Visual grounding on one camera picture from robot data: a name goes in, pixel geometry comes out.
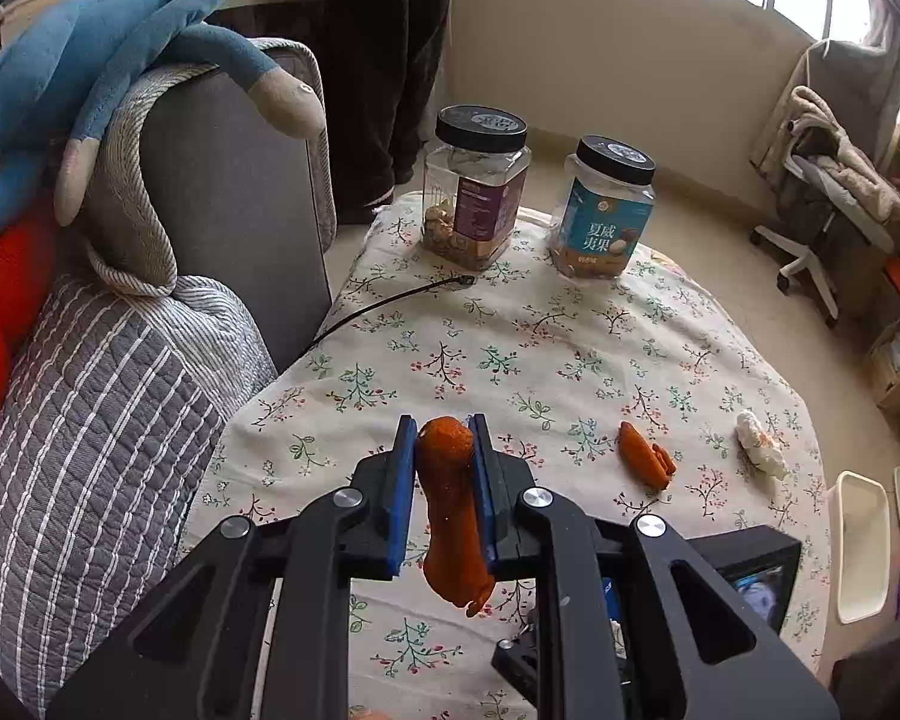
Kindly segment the white tissue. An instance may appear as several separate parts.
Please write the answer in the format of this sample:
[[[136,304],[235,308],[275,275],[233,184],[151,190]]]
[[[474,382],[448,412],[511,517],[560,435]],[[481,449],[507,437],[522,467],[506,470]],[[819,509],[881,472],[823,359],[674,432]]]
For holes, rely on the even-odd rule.
[[[781,446],[752,411],[743,410],[736,415],[735,434],[756,470],[775,479],[787,477],[788,465]]]

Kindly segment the small orange peel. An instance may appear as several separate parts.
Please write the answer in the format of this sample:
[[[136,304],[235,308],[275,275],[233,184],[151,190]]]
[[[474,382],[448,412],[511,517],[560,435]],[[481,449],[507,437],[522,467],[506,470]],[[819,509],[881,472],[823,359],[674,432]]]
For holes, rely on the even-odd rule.
[[[667,450],[658,444],[650,444],[630,422],[619,424],[617,451],[622,463],[644,486],[654,491],[668,488],[676,473],[676,463]]]

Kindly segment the large orange peel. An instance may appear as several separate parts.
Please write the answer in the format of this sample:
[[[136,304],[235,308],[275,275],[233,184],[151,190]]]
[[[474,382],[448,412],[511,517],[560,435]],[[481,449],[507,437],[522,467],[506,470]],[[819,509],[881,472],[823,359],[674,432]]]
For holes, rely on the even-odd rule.
[[[481,552],[475,504],[475,438],[453,416],[424,424],[414,444],[414,468],[427,504],[430,528],[425,580],[442,600],[478,614],[496,581]]]

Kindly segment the white trash bin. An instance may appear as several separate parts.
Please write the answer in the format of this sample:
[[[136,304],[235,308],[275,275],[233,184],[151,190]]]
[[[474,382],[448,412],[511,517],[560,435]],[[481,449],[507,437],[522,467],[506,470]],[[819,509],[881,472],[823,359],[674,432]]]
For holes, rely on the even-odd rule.
[[[836,614],[844,626],[883,611],[891,571],[891,512],[881,483],[840,472],[827,489]]]

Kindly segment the grey striped quilt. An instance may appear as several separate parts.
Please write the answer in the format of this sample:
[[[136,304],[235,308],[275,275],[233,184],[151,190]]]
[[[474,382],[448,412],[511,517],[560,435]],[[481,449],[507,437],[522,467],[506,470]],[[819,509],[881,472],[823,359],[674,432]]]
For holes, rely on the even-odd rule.
[[[0,688],[41,717],[175,564],[224,426],[281,372],[232,289],[182,275],[141,172],[155,101],[219,70],[169,65],[126,94],[0,413]],[[323,257],[328,145],[307,144]]]

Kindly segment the floral tablecloth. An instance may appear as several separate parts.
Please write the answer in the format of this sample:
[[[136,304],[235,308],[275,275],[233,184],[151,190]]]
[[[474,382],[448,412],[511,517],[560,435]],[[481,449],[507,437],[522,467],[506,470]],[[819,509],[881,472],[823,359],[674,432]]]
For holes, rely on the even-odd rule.
[[[328,335],[227,422],[185,525],[300,514],[390,449],[398,421],[482,415],[494,447],[539,486],[603,520],[655,514],[681,536],[767,525],[802,543],[782,640],[816,676],[831,569],[821,449],[797,390],[704,286],[639,247],[619,277],[554,268],[548,225],[522,211],[505,254],[458,286],[425,249],[421,202],[372,224],[329,312]],[[785,479],[756,470],[735,434],[752,411],[777,440]],[[667,489],[640,483],[617,451],[627,421],[667,450]]]

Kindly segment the white office chair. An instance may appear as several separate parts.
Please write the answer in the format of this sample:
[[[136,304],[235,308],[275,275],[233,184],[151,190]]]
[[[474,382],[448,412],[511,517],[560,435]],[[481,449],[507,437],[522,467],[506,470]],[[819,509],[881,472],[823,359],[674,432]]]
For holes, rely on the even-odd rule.
[[[836,327],[845,311],[865,299],[875,271],[894,252],[888,224],[873,220],[850,193],[808,161],[820,142],[805,135],[792,146],[788,132],[790,93],[809,86],[836,115],[850,140],[881,171],[898,133],[900,75],[893,55],[873,46],[824,39],[803,52],[769,119],[752,147],[749,162],[775,195],[777,229],[758,224],[754,245],[769,242],[790,255],[777,271],[777,288],[788,293],[808,277],[820,294],[824,323]]]

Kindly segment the blue label nut jar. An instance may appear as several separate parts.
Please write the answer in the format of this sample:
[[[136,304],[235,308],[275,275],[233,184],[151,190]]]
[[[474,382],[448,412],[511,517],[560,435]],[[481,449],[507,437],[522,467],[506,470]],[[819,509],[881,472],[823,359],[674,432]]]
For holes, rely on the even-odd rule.
[[[566,200],[549,232],[551,259],[567,277],[619,277],[652,216],[656,162],[614,138],[583,135],[566,169]]]

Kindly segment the beige blanket on chair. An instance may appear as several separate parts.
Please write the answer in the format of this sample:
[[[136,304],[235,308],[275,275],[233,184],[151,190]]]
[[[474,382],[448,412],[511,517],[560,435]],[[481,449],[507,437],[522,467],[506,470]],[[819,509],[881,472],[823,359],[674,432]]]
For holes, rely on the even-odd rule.
[[[847,130],[824,100],[809,86],[798,85],[790,93],[788,132],[792,146],[805,136],[816,138],[820,148],[808,161],[845,188],[863,210],[880,224],[900,220],[900,195],[870,158],[850,140]]]

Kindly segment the red cushion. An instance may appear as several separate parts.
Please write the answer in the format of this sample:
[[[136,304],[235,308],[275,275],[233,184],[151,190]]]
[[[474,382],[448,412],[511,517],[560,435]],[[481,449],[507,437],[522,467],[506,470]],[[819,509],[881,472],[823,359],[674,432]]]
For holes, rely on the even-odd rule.
[[[37,202],[0,232],[0,411],[14,358],[52,286],[55,231],[53,211]]]

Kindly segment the purple label nut jar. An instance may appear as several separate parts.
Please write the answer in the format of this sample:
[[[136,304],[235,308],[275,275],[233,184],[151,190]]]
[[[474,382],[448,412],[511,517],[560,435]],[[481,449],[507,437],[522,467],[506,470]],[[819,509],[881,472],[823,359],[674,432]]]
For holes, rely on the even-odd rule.
[[[528,125],[497,107],[453,104],[436,120],[425,156],[421,241],[466,270],[482,271],[507,249],[532,152]]]

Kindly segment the blue plush toy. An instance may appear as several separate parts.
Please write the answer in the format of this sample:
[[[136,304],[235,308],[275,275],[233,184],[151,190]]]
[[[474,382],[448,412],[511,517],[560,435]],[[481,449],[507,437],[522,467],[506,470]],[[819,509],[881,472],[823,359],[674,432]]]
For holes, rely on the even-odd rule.
[[[288,137],[326,127],[320,94],[208,18],[224,0],[63,0],[0,50],[0,234],[27,211],[55,149],[55,218],[80,211],[115,110],[152,67],[211,64]]]

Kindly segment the person in dark clothes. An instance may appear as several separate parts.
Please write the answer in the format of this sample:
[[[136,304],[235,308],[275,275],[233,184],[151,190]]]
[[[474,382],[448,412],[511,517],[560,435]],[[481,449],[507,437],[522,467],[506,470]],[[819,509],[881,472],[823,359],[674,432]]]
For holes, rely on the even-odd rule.
[[[450,0],[325,0],[320,70],[338,221],[364,224],[413,177]]]

